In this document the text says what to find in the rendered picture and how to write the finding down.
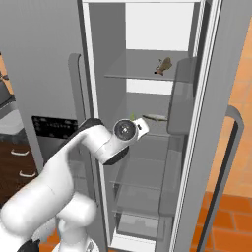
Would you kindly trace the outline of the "grey fish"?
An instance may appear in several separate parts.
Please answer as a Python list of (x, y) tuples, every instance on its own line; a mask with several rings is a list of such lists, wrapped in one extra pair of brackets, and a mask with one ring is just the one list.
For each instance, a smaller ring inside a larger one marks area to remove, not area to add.
[(144, 117), (144, 118), (147, 118), (147, 119), (150, 119), (150, 120), (154, 120), (155, 122), (167, 121), (167, 117), (162, 116), (162, 115), (144, 114), (143, 117)]

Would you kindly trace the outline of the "clear fridge drawer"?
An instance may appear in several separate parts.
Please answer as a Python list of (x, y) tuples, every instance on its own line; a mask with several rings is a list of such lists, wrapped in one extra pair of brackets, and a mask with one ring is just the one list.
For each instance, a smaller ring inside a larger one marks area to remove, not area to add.
[(119, 234), (155, 240), (158, 236), (158, 205), (149, 200), (119, 199), (113, 208)]

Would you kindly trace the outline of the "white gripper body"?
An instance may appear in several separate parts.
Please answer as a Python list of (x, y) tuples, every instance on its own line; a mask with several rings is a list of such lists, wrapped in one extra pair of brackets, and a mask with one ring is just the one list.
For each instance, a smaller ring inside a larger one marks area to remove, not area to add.
[(133, 123), (136, 125), (136, 128), (137, 128), (138, 139), (142, 138), (144, 135), (146, 135), (150, 131), (148, 124), (143, 118), (136, 119), (133, 121)]

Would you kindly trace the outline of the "grey fridge door with dispenser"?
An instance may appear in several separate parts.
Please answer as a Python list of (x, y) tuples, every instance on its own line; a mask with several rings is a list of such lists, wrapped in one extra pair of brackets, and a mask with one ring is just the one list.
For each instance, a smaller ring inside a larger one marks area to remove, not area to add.
[(34, 116), (75, 119), (68, 68), (79, 61), (86, 119), (92, 117), (90, 74), (82, 0), (0, 0), (3, 55), (38, 171), (62, 141), (38, 137)]

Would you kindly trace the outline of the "grey door bin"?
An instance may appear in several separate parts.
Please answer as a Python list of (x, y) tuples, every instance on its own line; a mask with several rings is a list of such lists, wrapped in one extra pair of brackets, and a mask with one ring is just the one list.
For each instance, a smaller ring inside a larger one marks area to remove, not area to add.
[(197, 58), (185, 58), (177, 63), (168, 110), (167, 133), (186, 135), (190, 131), (194, 107), (194, 75)]
[(180, 187), (183, 143), (183, 136), (171, 136), (169, 138), (158, 208), (162, 216), (175, 215)]

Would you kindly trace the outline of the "brown fish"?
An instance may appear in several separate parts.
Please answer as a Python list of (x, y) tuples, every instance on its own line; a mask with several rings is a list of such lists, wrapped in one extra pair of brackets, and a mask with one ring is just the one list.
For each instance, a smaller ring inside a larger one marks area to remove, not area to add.
[(155, 74), (163, 75), (163, 72), (168, 70), (171, 66), (171, 59), (169, 57), (159, 60), (159, 65), (156, 67)]

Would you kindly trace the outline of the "grey fridge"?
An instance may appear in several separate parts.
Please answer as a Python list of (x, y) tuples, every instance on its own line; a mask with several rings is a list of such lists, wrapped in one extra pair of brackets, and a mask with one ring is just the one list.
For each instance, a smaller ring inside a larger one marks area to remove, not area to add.
[[(108, 130), (112, 130), (121, 119), (130, 120), (126, 108), (127, 93), (170, 97), (172, 93), (174, 81), (105, 77), (126, 49), (187, 51), (189, 57), (196, 57), (193, 89), (195, 103), (212, 2), (213, 0), (82, 1), (93, 113)], [(123, 159), (127, 156), (166, 158), (169, 138), (174, 135), (153, 136), (149, 132), (129, 148)], [(183, 135), (180, 186), (189, 133)], [(108, 247), (117, 252), (169, 252), (176, 211), (174, 216), (162, 216), (158, 212), (155, 240), (117, 232), (113, 208), (119, 199), (153, 201), (158, 210), (162, 189), (162, 185), (160, 190), (154, 190), (111, 183), (111, 173), (117, 163), (101, 164), (98, 167)]]

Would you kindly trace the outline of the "grey open fridge door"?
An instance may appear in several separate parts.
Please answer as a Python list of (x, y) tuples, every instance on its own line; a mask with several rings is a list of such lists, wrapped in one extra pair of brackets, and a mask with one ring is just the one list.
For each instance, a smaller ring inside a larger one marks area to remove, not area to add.
[(252, 16), (252, 0), (213, 0), (169, 252), (189, 252)]

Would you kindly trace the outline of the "glass fridge shelf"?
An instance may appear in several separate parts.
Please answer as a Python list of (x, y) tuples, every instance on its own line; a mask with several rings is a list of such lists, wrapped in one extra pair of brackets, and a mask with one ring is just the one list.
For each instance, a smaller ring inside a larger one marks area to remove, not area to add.
[(114, 184), (160, 190), (167, 157), (148, 159), (127, 156), (114, 166), (110, 182)]
[[(143, 115), (162, 115), (168, 117), (171, 97), (169, 94), (126, 94), (127, 115), (134, 115), (136, 118)], [(183, 133), (174, 133), (168, 130), (171, 121), (159, 121), (147, 119), (150, 127), (150, 135), (153, 136), (183, 136)]]
[[(163, 75), (155, 74), (159, 60), (169, 57), (172, 66)], [(187, 51), (126, 49), (106, 72), (105, 77), (189, 82), (195, 59)]]

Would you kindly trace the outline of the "dark wood drawer front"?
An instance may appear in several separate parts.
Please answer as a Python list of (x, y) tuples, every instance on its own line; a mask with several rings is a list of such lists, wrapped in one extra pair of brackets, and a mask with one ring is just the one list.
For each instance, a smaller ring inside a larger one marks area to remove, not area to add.
[[(13, 156), (11, 154), (12, 149), (20, 153), (26, 151), (30, 151), (30, 153), (25, 157)], [(32, 150), (29, 145), (13, 144), (11, 142), (0, 142), (0, 160), (9, 161), (11, 163), (19, 163), (23, 166), (35, 166)]]
[(21, 188), (31, 182), (34, 178), (20, 177), (20, 170), (26, 174), (33, 174), (37, 170), (34, 166), (22, 167), (0, 167), (0, 208)]

